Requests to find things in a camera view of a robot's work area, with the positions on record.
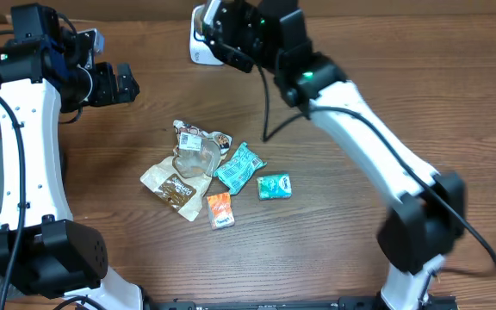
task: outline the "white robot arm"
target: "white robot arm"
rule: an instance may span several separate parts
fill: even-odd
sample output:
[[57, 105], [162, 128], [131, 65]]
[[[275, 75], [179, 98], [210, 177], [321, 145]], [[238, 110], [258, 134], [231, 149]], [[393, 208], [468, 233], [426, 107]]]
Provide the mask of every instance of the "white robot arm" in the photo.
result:
[[[4, 171], [0, 275], [12, 270], [10, 283], [25, 295], [66, 300], [80, 296], [93, 302], [95, 306], [86, 305], [90, 309], [140, 310], [141, 288], [109, 267], [101, 234], [73, 222], [63, 188], [57, 134], [61, 112], [132, 102], [139, 86], [128, 65], [118, 65], [116, 80], [110, 64], [95, 64], [94, 57], [104, 44], [96, 29], [77, 33], [67, 19], [71, 31], [61, 28], [59, 16], [63, 16], [39, 4], [14, 7], [11, 15], [15, 38], [0, 48]], [[16, 130], [22, 137], [23, 158]], [[19, 169], [22, 164], [24, 176]], [[19, 228], [22, 218], [17, 203], [24, 198], [28, 209]], [[20, 259], [12, 259], [10, 249], [17, 244]], [[2, 294], [0, 309], [5, 297]]]
[[[257, 66], [275, 75], [282, 99], [338, 143], [378, 189], [389, 215], [377, 235], [390, 261], [381, 292], [369, 298], [341, 297], [345, 309], [417, 310], [456, 308], [454, 298], [431, 298], [427, 290], [444, 256], [467, 228], [496, 254], [464, 220], [466, 186], [457, 174], [440, 175], [404, 146], [371, 111], [355, 84], [333, 61], [313, 51], [297, 0], [208, 0], [193, 12], [191, 47], [202, 39], [218, 61], [244, 72]], [[263, 133], [266, 136], [267, 121]]]

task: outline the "wood grain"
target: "wood grain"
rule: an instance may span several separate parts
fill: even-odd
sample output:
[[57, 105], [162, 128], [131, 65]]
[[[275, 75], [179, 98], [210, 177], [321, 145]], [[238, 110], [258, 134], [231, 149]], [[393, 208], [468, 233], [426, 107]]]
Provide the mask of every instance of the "wood grain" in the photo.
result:
[[[87, 21], [169, 21], [189, 19], [196, 5], [205, 0], [40, 0], [68, 15]], [[261, 0], [248, 0], [258, 4]], [[13, 5], [32, 0], [0, 0], [0, 21]], [[496, 0], [300, 0], [308, 17], [402, 16], [439, 14], [496, 14]]]
[[[141, 94], [88, 108], [79, 123], [59, 128], [70, 164], [65, 190], [75, 219], [102, 233], [123, 277], [157, 301], [330, 300], [380, 289], [388, 262], [375, 232], [386, 208], [329, 137], [298, 121], [262, 143], [261, 80], [190, 63], [189, 21], [78, 28], [94, 26], [107, 41], [100, 60], [129, 62]], [[308, 31], [402, 141], [463, 176], [468, 219], [496, 250], [496, 15], [315, 18]], [[275, 126], [295, 111], [274, 87], [271, 95]], [[229, 133], [235, 147], [247, 141], [269, 162], [258, 174], [290, 172], [294, 196], [260, 202], [252, 180], [233, 197], [234, 227], [213, 232], [205, 210], [187, 222], [139, 181], [171, 154], [175, 119]], [[214, 180], [209, 193], [225, 189]], [[466, 235], [448, 266], [491, 263]], [[433, 291], [457, 296], [461, 309], [496, 308], [496, 277], [445, 274]], [[8, 309], [53, 303], [26, 298]]]

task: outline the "small orange package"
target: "small orange package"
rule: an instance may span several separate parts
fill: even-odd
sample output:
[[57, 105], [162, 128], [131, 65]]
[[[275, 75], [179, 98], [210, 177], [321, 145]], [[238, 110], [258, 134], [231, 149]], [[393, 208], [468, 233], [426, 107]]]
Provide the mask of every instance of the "small orange package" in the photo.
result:
[[208, 216], [212, 229], [216, 230], [234, 225], [229, 193], [211, 195], [206, 199], [208, 199]]

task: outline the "black bracket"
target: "black bracket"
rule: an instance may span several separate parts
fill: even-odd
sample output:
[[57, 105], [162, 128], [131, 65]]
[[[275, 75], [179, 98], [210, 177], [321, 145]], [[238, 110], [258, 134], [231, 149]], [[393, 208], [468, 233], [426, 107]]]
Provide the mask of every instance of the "black bracket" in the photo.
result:
[[[11, 284], [25, 295], [58, 298], [80, 288], [98, 288], [108, 271], [102, 235], [70, 220], [24, 228]], [[0, 230], [0, 275], [4, 275], [16, 231]]]
[[196, 310], [196, 305], [192, 301], [152, 303], [149, 310]]
[[84, 106], [132, 102], [140, 93], [129, 65], [94, 64], [97, 31], [75, 35], [61, 28], [54, 9], [28, 4], [11, 9], [15, 38], [0, 47], [1, 84], [47, 80], [60, 93], [61, 113]]
[[[465, 218], [466, 185], [455, 173], [434, 176], [432, 189], [462, 218]], [[453, 250], [464, 227], [426, 194], [405, 194], [390, 206], [389, 216], [377, 234], [378, 244], [390, 263], [401, 272], [413, 275], [423, 265]]]
[[[435, 297], [429, 295], [428, 302], [421, 305], [418, 310], [456, 310], [455, 297]], [[381, 293], [375, 297], [340, 297], [338, 310], [390, 310], [381, 298]]]
[[314, 53], [307, 65], [295, 70], [290, 67], [289, 72], [284, 72], [277, 68], [274, 78], [284, 102], [302, 112], [307, 112], [309, 100], [317, 99], [322, 89], [338, 81], [347, 81], [346, 74], [321, 53]]

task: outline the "teal candy wrapper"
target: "teal candy wrapper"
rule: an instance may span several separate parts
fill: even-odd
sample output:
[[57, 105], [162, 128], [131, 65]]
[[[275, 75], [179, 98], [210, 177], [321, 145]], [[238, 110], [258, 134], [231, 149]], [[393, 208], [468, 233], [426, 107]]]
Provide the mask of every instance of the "teal candy wrapper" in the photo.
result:
[[292, 196], [290, 176], [285, 173], [259, 177], [257, 179], [257, 192], [259, 193], [260, 200], [290, 198], [290, 196]]
[[231, 195], [238, 194], [254, 172], [267, 165], [247, 146], [246, 142], [242, 142], [239, 149], [232, 155], [231, 160], [214, 173], [214, 177], [218, 177], [230, 189], [229, 194]]

